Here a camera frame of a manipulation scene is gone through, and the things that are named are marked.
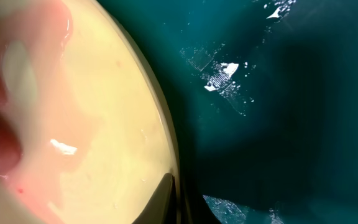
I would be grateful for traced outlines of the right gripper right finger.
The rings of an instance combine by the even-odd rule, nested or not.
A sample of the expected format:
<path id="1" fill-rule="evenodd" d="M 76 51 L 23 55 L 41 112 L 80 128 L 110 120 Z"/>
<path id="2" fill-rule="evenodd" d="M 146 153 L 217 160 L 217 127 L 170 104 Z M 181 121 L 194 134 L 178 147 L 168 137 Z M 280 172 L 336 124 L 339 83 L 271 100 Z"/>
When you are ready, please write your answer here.
<path id="1" fill-rule="evenodd" d="M 181 222 L 184 224 L 221 224 L 192 183 L 180 182 Z"/>

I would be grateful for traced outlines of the yellow-green plate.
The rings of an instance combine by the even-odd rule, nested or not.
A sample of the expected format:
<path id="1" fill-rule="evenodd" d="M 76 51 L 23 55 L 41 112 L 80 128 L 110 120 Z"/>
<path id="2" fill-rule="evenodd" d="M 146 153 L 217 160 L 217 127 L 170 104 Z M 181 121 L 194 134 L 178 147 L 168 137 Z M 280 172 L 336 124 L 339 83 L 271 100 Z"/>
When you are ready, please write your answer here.
<path id="1" fill-rule="evenodd" d="M 126 30 L 96 1 L 0 1 L 0 115 L 22 146 L 0 223 L 133 223 L 166 174 L 172 119 Z"/>

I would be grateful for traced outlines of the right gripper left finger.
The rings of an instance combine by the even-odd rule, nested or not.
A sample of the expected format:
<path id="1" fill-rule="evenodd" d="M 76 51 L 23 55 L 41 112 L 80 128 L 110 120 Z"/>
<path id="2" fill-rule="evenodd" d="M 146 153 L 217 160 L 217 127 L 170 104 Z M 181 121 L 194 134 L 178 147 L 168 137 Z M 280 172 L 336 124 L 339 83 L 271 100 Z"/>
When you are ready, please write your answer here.
<path id="1" fill-rule="evenodd" d="M 166 173 L 149 202 L 134 220 L 133 224 L 176 224 L 177 223 L 177 196 L 175 179 L 172 174 Z"/>

